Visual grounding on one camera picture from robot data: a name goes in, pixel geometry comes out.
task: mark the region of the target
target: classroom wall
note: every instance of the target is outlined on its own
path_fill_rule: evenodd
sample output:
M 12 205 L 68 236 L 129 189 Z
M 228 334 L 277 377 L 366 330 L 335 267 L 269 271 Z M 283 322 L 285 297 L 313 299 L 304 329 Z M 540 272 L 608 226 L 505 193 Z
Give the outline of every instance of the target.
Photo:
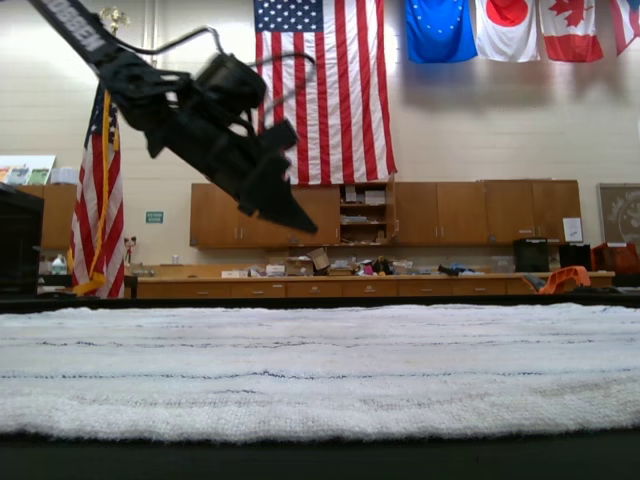
M 98 10 L 109 2 L 84 3 Z M 133 20 L 121 33 L 129 42 L 149 46 L 155 33 L 163 43 L 206 23 L 220 30 L 228 51 L 244 61 L 253 59 L 251 0 L 158 0 L 157 8 L 151 0 L 115 3 Z M 404 1 L 387 0 L 397 180 L 578 179 L 586 240 L 600 242 L 596 185 L 640 181 L 640 42 L 617 58 L 608 2 L 597 3 L 605 50 L 600 62 L 475 59 L 414 65 L 406 60 Z M 195 73 L 213 53 L 213 42 L 202 38 L 162 57 L 159 66 Z M 79 167 L 95 86 L 90 70 L 28 2 L 0 3 L 0 155 L 55 154 L 58 166 Z M 190 248 L 190 185 L 201 176 L 171 153 L 150 159 L 143 136 L 126 125 L 122 145 L 126 233 L 139 238 L 138 261 L 168 263 L 172 255 L 184 263 L 262 259 L 253 251 Z M 164 225 L 145 225 L 147 210 L 163 210 Z M 443 254 L 475 259 L 492 250 L 406 253 L 434 260 Z

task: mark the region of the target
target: canadian flag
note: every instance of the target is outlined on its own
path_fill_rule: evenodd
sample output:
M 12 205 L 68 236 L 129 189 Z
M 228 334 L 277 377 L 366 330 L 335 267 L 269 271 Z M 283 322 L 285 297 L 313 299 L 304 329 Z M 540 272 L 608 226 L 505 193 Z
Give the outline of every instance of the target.
M 476 47 L 501 62 L 540 60 L 534 0 L 476 0 Z
M 616 32 L 618 55 L 640 37 L 640 0 L 611 0 L 611 16 Z
M 596 0 L 539 0 L 547 55 L 561 62 L 594 62 L 604 54 L 596 36 Z

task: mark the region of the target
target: exit sign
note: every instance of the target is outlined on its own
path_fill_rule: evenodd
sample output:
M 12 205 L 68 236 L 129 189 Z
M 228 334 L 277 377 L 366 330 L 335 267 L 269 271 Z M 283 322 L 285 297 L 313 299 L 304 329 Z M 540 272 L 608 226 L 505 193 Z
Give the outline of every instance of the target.
M 147 223 L 164 223 L 164 212 L 147 212 Z

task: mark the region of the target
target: gold flagpole finial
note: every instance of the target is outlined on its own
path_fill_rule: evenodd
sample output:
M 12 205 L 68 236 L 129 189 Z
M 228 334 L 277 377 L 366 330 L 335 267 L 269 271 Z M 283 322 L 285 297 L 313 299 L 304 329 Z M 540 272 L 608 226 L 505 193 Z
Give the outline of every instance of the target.
M 100 12 L 100 18 L 110 22 L 111 32 L 115 35 L 120 27 L 128 27 L 131 24 L 126 13 L 119 10 L 118 7 L 103 8 Z

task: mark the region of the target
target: white towel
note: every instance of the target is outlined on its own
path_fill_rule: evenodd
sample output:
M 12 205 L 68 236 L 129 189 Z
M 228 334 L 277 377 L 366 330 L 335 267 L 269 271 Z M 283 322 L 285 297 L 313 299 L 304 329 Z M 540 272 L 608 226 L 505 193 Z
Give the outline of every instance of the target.
M 640 311 L 399 306 L 0 315 L 0 433 L 461 438 L 640 425 Z

